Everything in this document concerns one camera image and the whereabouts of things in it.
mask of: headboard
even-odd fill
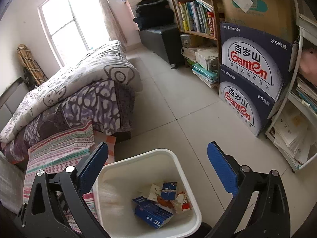
[[[0,132],[11,119],[28,92],[29,90],[24,84],[23,79],[19,77],[0,96]]]

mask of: white comforter with cartoon print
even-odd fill
[[[92,82],[111,79],[136,92],[142,91],[139,72],[128,62],[124,50],[119,41],[111,41],[90,51],[76,66],[60,69],[47,82],[30,91],[0,133],[0,142],[10,142],[47,108]]]

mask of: white trash bin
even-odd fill
[[[176,181],[178,190],[186,190],[192,210],[174,214],[167,224],[155,229],[134,214],[136,204],[132,199],[140,196],[140,188],[162,181]],[[202,222],[180,163],[167,149],[155,149],[104,166],[93,192],[99,222],[112,238],[187,237],[196,232]]]

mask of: curtain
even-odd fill
[[[110,8],[108,0],[99,0],[99,2],[110,40],[119,40],[121,43],[126,44],[126,37],[124,36],[121,26]]]
[[[37,86],[40,86],[47,81],[47,77],[41,70],[37,61],[33,59],[33,55],[26,45],[18,45],[17,53],[22,66],[28,69],[30,74],[34,77]]]

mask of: wooden bookshelf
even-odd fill
[[[176,7],[178,5],[175,4],[175,0],[172,0],[172,2],[173,2],[175,13],[177,14]],[[213,39],[213,40],[217,41],[218,60],[219,60],[218,74],[219,74],[220,73],[220,64],[222,62],[221,40],[220,40],[220,21],[219,21],[219,12],[218,12],[217,0],[211,0],[211,2],[212,2],[211,5],[214,8],[214,15],[215,15],[215,22],[216,22],[216,25],[214,26],[214,30],[215,30],[215,36],[214,37],[206,35],[205,33],[200,33],[200,32],[196,32],[196,31],[184,31],[184,30],[181,30],[180,20],[179,20],[178,17],[176,17],[176,19],[177,19],[177,24],[178,24],[178,27],[179,27],[179,30],[180,30],[181,33],[188,33],[188,34],[192,34],[192,35],[202,36],[202,37],[205,37],[205,38],[208,38],[208,39]]]
[[[180,32],[187,33],[187,34],[193,34],[196,36],[201,36],[201,37],[205,37],[205,38],[212,39],[212,40],[217,40],[214,36],[210,36],[210,35],[207,35],[205,33],[200,33],[200,32],[196,32],[196,31],[180,30]]]

